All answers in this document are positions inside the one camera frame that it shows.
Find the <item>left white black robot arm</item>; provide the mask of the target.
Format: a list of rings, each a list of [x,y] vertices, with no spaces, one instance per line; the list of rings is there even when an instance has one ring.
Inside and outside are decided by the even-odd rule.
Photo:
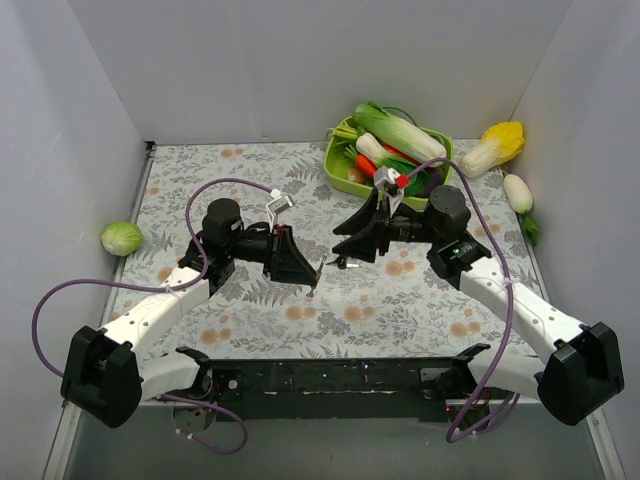
[[[250,226],[244,226],[237,202],[210,203],[201,231],[159,292],[110,325],[76,332],[62,377],[63,398],[116,428],[143,401],[168,393],[193,400],[210,396],[216,385],[205,354],[189,347],[155,359],[147,354],[184,314],[224,285],[238,260],[262,265],[274,282],[317,285],[320,275],[295,245],[291,227],[276,222],[292,206],[291,198],[278,191],[271,196],[267,221]]]

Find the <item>black-headed key bunch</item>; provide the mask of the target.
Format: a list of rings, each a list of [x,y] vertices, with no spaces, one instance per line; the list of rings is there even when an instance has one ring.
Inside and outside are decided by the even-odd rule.
[[[358,268],[359,265],[351,262],[347,256],[338,255],[335,259],[327,263],[327,266],[335,266],[340,270],[346,270],[350,268]]]

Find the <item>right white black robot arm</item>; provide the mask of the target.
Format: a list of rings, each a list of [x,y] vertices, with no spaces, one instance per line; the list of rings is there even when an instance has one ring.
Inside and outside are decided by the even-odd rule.
[[[335,254],[372,263],[393,242],[427,243],[431,269],[450,286],[502,319],[533,350],[531,358],[492,352],[476,344],[455,356],[432,382],[445,394],[475,397],[486,387],[540,401],[560,422],[574,426],[624,389],[618,338],[606,324],[587,325],[508,278],[494,252],[467,230],[463,193],[435,188],[422,212],[371,193],[334,229],[343,241]]]

